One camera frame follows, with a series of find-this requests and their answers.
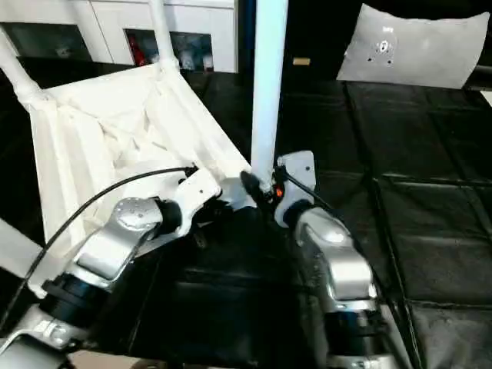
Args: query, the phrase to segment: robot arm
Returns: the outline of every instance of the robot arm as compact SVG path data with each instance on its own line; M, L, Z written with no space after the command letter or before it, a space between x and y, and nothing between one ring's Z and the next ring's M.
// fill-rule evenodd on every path
M277 188L282 194L274 216L294 232L304 268L311 275L324 315L328 344L327 367L394 369L396 362L384 344L386 324L367 260L342 221L314 206L311 194L286 177L313 190L314 158L310 151L278 160Z
M0 341L0 368L61 367L64 353L88 336L132 260L157 244L186 235L196 211L220 190L211 174L201 169L166 201L119 201L108 222L83 242L64 272L43 284L46 297L32 305L7 339Z

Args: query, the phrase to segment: white pillow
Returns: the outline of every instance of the white pillow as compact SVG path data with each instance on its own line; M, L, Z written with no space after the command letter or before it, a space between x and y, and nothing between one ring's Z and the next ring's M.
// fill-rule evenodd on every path
M363 4L337 79L462 88L484 47L489 17L404 19Z

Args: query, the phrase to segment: white pole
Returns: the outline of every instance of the white pole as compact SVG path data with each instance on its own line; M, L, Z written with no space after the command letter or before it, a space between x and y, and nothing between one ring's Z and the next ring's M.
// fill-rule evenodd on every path
M162 67L171 65L178 68L179 63L172 49L171 35L166 22L164 0L150 0L150 6L155 40L159 49L159 62Z
M42 96L42 90L38 84L31 80L2 38L0 38L0 68L12 83L20 102L24 103L33 97L40 98Z
M271 188L288 0L257 0L251 167Z

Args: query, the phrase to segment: white cabinet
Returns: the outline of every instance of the white cabinet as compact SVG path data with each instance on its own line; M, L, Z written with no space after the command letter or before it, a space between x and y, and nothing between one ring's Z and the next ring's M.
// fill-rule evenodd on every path
M94 1L92 4L113 61L134 64L135 57L130 46L133 40L129 40L128 35L132 30L152 30L151 11L147 2L141 0L127 3L105 0ZM234 4L234 0L165 2L166 20L171 31L175 54L182 65L186 62L185 58L191 56L179 55L179 51L176 50L173 36L180 37L179 33L191 37L203 35L210 40L215 71L237 71L237 22Z
M237 0L163 1L182 67L238 70ZM0 0L0 38L20 56L133 65L135 48L157 54L148 0Z
M87 0L0 0L0 37L17 55L112 62Z

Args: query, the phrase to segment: white tube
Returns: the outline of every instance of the white tube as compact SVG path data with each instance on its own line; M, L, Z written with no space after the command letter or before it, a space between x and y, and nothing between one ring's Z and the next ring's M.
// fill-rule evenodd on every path
M271 188L288 0L257 0L251 167Z
M0 219L0 268L12 273L16 277L23 278L31 264L38 257L42 248L21 232ZM29 288L39 298L43 298L46 292L42 284L47 279L54 279L59 275L72 254L64 259L53 258L46 254L34 274L29 279Z
M31 80L2 38L0 38L0 68L12 83L20 102L26 102L33 95L41 95L38 84Z
M171 35L164 11L164 0L150 0L150 6L155 40L159 49L159 62L162 67L172 65L177 68L179 63L172 49Z

